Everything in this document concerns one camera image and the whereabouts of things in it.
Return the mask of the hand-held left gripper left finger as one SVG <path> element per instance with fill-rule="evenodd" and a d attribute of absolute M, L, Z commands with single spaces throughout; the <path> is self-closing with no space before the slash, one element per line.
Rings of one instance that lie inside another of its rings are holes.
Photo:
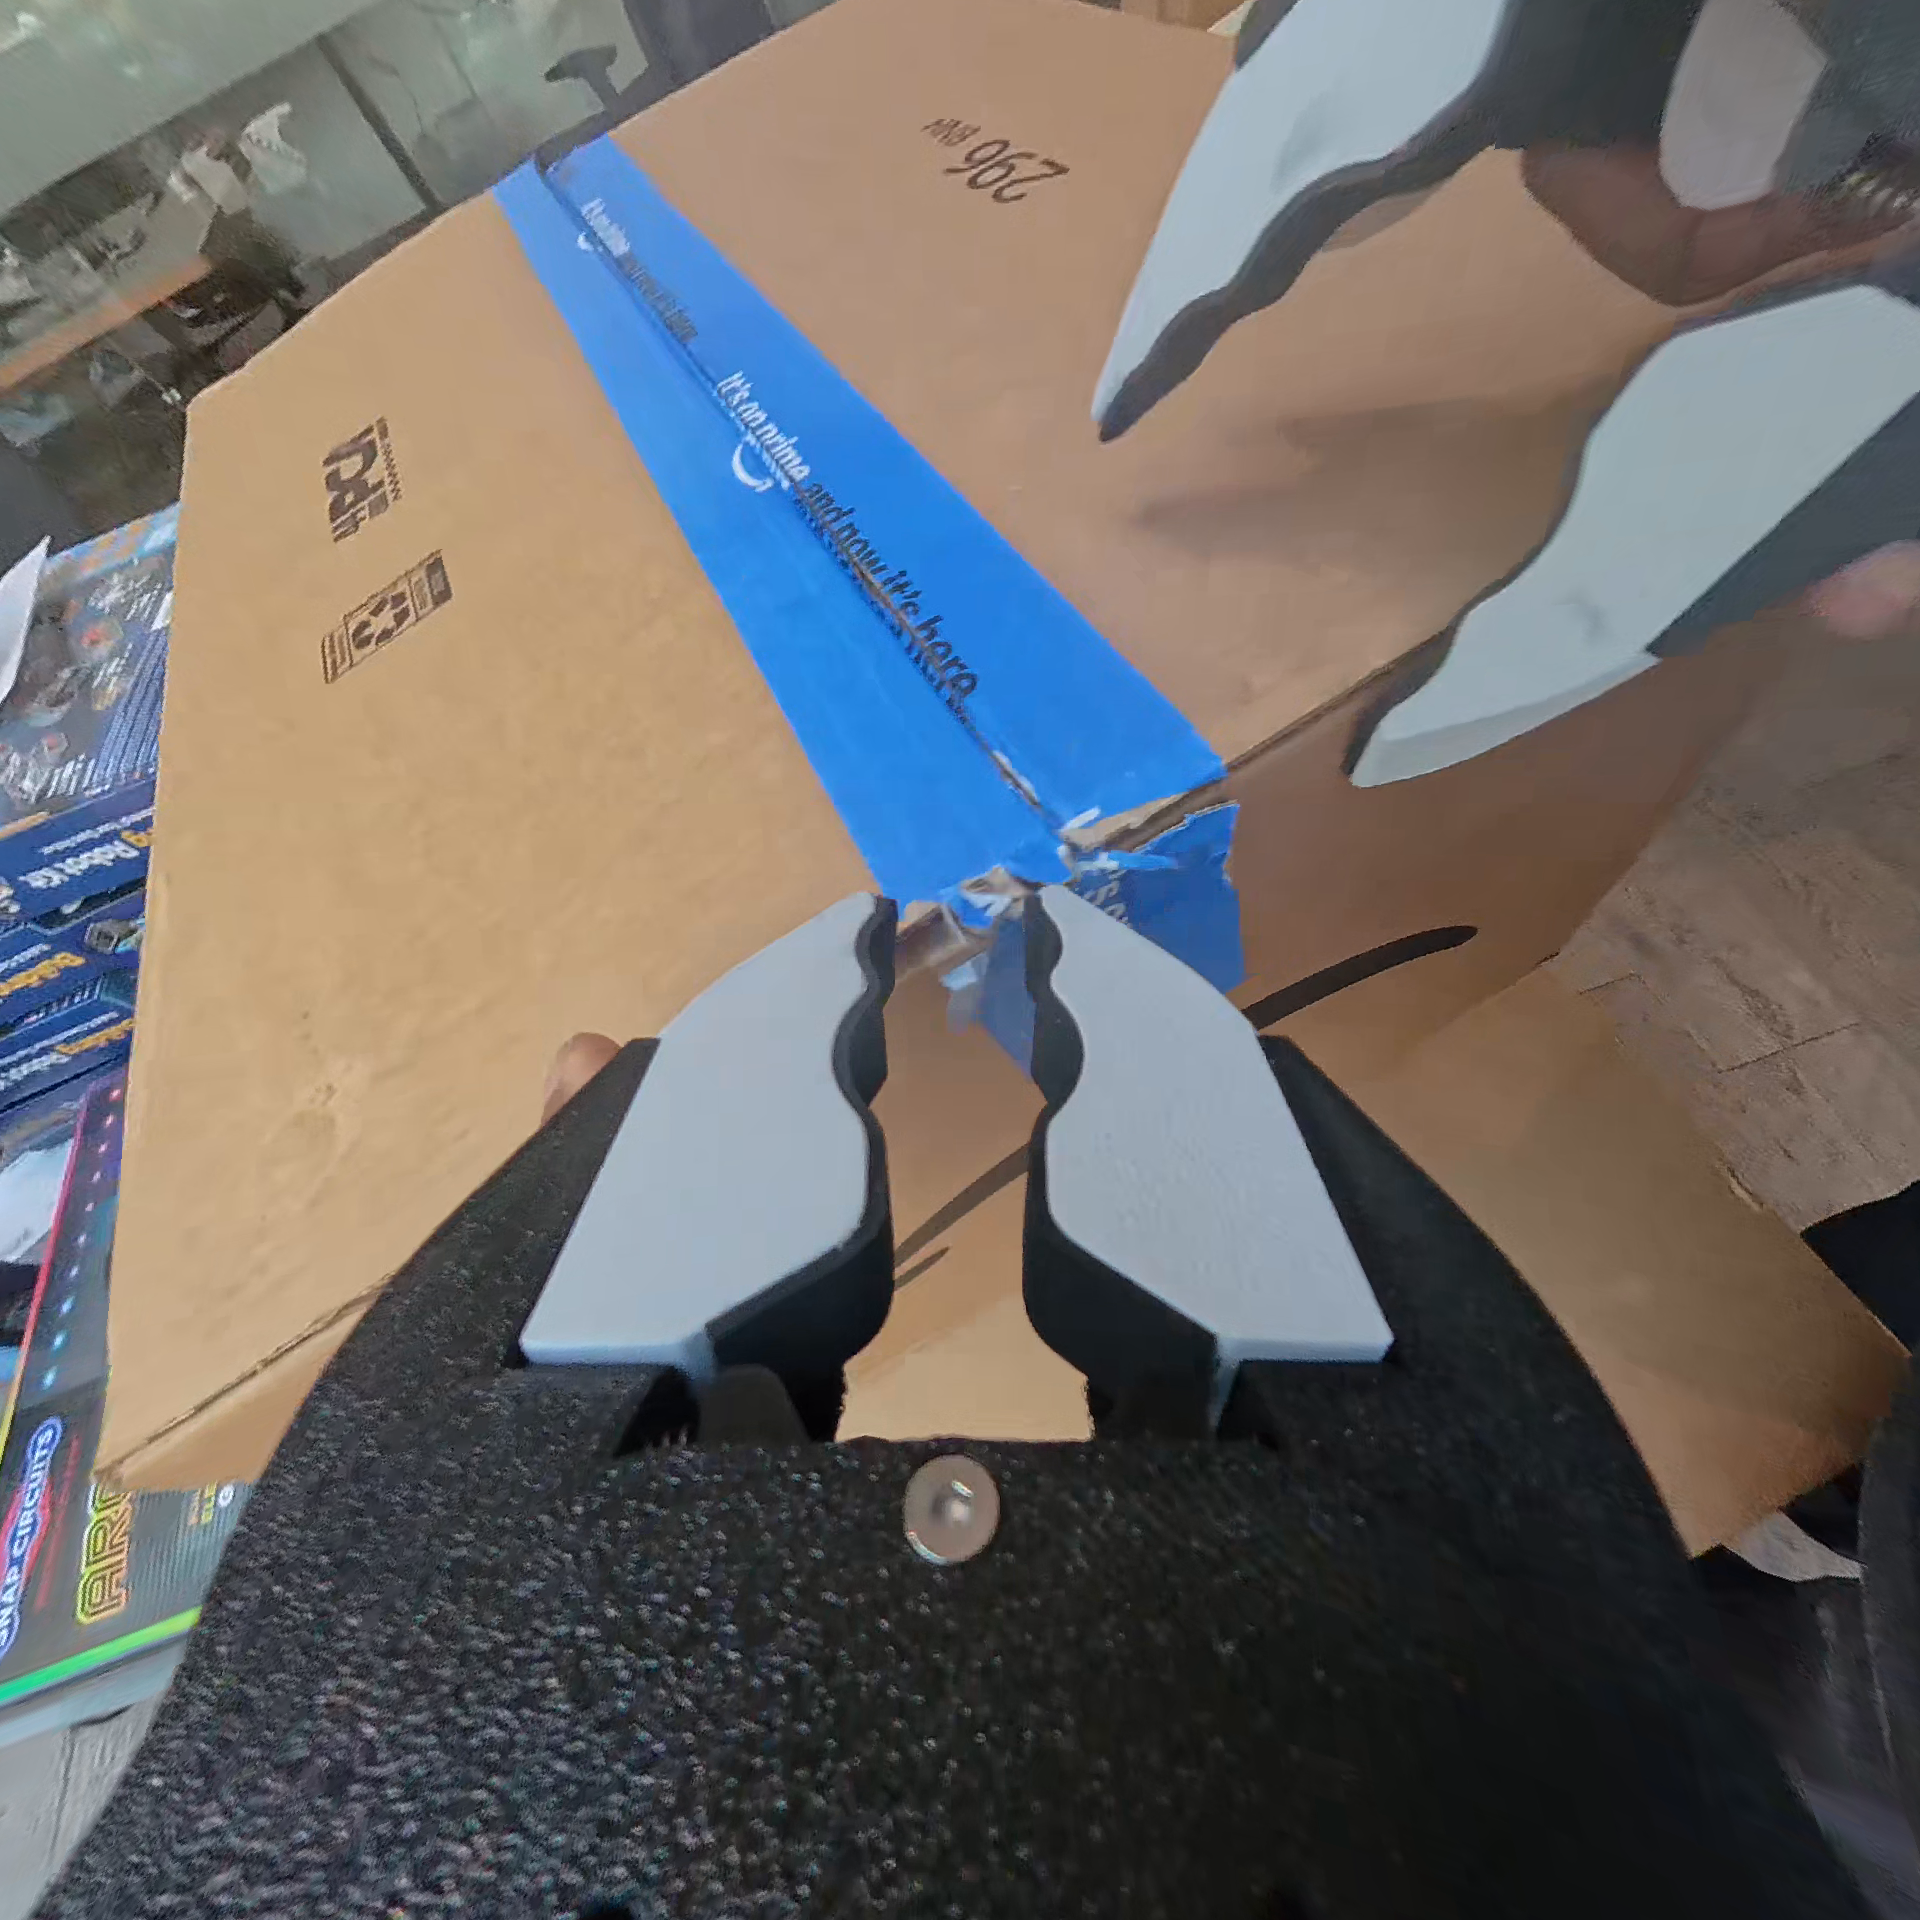
<path fill-rule="evenodd" d="M 853 893 L 690 1001 L 517 1334 L 529 1368 L 779 1383 L 830 1439 L 895 1294 L 883 1010 L 897 907 Z"/>

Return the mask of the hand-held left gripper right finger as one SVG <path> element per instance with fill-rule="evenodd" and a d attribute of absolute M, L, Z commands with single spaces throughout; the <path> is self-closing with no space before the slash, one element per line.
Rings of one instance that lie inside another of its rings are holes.
<path fill-rule="evenodd" d="M 1041 1096 L 1019 1294 L 1091 1410 L 1163 1390 L 1211 1434 L 1247 1366 L 1381 1362 L 1394 1332 L 1254 1027 L 1064 884 L 1019 932 Z"/>

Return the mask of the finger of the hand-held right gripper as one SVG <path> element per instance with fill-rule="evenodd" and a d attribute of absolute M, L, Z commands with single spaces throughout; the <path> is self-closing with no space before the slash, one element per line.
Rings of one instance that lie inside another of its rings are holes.
<path fill-rule="evenodd" d="M 1693 322 L 1596 421 L 1545 541 L 1355 732 L 1378 788 L 1484 756 L 1916 541 L 1917 292 L 1842 277 Z"/>
<path fill-rule="evenodd" d="M 1491 144 L 1517 3 L 1256 5 L 1165 196 L 1097 375 L 1101 442 L 1140 424 L 1351 221 Z"/>

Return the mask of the brown cardboard box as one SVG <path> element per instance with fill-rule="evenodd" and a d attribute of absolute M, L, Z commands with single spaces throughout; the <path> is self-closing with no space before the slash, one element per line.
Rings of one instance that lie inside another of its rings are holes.
<path fill-rule="evenodd" d="M 827 5 L 607 136 L 1201 732 L 1244 978 L 1558 1317 L 1688 1549 L 1856 1458 L 1895 1377 L 1832 1281 L 1678 1226 L 1610 1032 L 1540 966 L 1776 678 L 1787 607 L 1451 769 L 1355 734 L 1559 520 L 1678 316 L 1471 159 L 1320 252 L 1136 427 L 1096 377 L 1235 55 L 1088 5 Z M 255 1481 L 379 1289 L 535 1127 L 578 1032 L 658 1038 L 886 896 L 491 191 L 188 412 L 98 1469 Z M 1040 1092 L 897 907 L 875 1113 L 907 1284 L 878 1434 L 966 1429 L 910 1332 L 1011 1250 Z M 1653 1230 L 1678 1229 L 1678 1252 Z"/>

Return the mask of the blue packing tape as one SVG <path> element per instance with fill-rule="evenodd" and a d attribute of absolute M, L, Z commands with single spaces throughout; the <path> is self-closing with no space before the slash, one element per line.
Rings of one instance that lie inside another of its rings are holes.
<path fill-rule="evenodd" d="M 992 938 L 1064 884 L 1240 987 L 1203 734 L 611 139 L 491 198 L 879 893 Z"/>

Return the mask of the wooden desk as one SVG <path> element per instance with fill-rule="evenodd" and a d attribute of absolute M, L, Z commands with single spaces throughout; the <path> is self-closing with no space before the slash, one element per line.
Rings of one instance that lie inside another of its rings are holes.
<path fill-rule="evenodd" d="M 1783 1225 L 1917 1174 L 1917 641 L 1814 642 L 1553 960 Z"/>

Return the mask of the person's left hand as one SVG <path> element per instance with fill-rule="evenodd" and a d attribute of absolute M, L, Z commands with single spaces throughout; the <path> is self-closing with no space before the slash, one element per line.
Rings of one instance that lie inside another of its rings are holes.
<path fill-rule="evenodd" d="M 572 1034 L 551 1056 L 540 1096 L 540 1127 L 588 1088 L 621 1053 L 621 1044 L 606 1034 L 582 1031 Z"/>

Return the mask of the person's right hand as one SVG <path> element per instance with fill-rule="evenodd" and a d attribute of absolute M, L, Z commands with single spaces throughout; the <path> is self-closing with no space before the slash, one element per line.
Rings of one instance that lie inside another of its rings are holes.
<path fill-rule="evenodd" d="M 1667 308 L 1721 302 L 1767 278 L 1814 277 L 1830 259 L 1900 252 L 1914 218 L 1814 196 L 1765 194 L 1693 208 L 1653 151 L 1551 142 L 1522 154 L 1528 194 L 1607 274 Z"/>

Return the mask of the blue toy kit box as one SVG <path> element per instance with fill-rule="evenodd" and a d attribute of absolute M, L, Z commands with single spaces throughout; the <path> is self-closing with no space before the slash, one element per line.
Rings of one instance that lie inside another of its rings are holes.
<path fill-rule="evenodd" d="M 74 810 L 2 836 L 2 929 L 54 929 L 100 901 L 140 891 L 150 875 L 153 806 Z"/>
<path fill-rule="evenodd" d="M 78 996 L 8 1027 L 2 1034 L 2 1113 L 126 1064 L 131 1053 L 136 985 L 112 977 Z"/>
<path fill-rule="evenodd" d="M 61 907 L 41 920 L 5 904 L 2 1034 L 82 1007 L 87 996 L 131 1008 L 145 910 L 143 883 Z"/>
<path fill-rule="evenodd" d="M 180 504 L 49 554 L 2 707 L 4 834 L 153 776 Z"/>

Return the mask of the person's dark clothing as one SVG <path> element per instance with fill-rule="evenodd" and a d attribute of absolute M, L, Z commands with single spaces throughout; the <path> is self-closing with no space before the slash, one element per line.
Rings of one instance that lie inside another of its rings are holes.
<path fill-rule="evenodd" d="M 1905 1377 L 1860 1469 L 1856 1560 L 1883 1749 L 1907 1831 L 1916 1832 L 1917 1186 L 1820 1221 L 1801 1239 L 1907 1354 Z"/>

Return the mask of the black colourful print box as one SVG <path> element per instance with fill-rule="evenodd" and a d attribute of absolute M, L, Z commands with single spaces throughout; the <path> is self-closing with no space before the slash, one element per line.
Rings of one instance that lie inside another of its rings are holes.
<path fill-rule="evenodd" d="M 173 1653 L 249 1494 L 136 1494 L 98 1466 L 126 1081 L 100 1069 L 4 1117 L 4 1720 Z"/>

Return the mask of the white paper sheet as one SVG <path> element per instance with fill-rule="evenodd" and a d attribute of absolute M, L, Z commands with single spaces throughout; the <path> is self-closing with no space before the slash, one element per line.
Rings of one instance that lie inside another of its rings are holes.
<path fill-rule="evenodd" d="M 2 576 L 0 589 L 0 690 L 2 702 L 12 694 L 18 683 L 28 637 L 35 620 L 35 605 L 43 566 L 49 559 L 52 538 L 41 536 L 28 549 Z"/>

